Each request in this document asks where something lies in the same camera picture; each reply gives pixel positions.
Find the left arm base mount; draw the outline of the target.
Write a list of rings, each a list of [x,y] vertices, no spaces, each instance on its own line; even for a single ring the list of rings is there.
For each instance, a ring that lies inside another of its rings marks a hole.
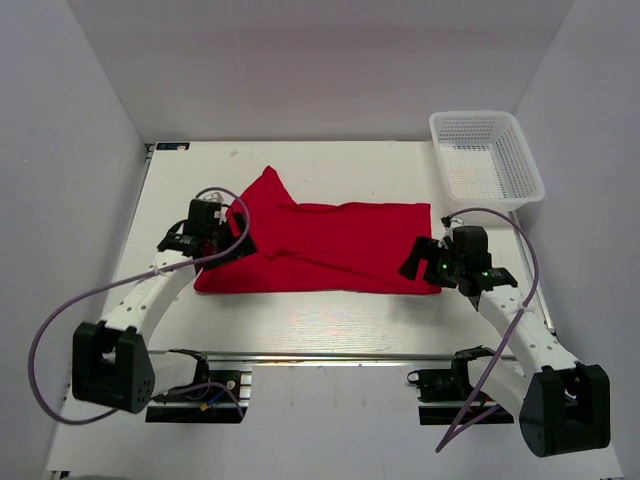
[[[149,424],[213,425],[240,424],[249,403],[250,373],[218,368],[194,350],[172,349],[154,360],[171,359],[169,367],[156,370],[163,380],[178,384],[154,394],[146,407]]]

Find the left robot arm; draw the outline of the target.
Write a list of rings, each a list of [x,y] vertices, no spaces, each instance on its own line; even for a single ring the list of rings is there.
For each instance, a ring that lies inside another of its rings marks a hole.
[[[202,354],[171,349],[151,354],[148,344],[180,292],[198,274],[255,253],[246,204],[196,198],[186,219],[170,227],[148,270],[129,293],[95,323],[81,323],[72,341],[75,399],[138,413],[158,395],[205,396],[211,374]]]

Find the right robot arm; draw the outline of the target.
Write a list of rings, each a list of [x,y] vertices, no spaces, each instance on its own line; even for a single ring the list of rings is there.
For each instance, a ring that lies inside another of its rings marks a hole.
[[[505,340],[517,359],[513,369],[492,360],[488,347],[455,353],[447,370],[414,371],[408,381],[421,401],[442,402],[459,395],[488,396],[519,424],[529,450],[549,457],[609,445],[610,381],[599,365],[586,365],[566,350],[525,303],[516,279],[495,267],[488,236],[480,226],[458,226],[441,240],[419,237],[399,269],[413,280],[421,261],[428,283],[458,290]]]

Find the red t shirt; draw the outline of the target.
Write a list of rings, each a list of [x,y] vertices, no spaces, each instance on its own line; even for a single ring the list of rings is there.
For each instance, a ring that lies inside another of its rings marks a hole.
[[[297,203],[266,167],[232,210],[249,212],[256,251],[200,273],[200,294],[441,292],[398,272],[415,240],[432,235],[428,203]]]

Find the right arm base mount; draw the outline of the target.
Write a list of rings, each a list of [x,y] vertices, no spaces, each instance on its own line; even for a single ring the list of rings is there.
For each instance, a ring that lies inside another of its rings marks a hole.
[[[407,374],[407,382],[418,391],[418,412],[421,426],[450,424],[473,387],[468,381],[468,363],[494,354],[490,348],[478,346],[456,352],[448,368],[413,370]],[[466,411],[462,423],[489,411],[495,403],[483,392],[477,394]],[[502,407],[481,420],[480,424],[513,424],[514,419]]]

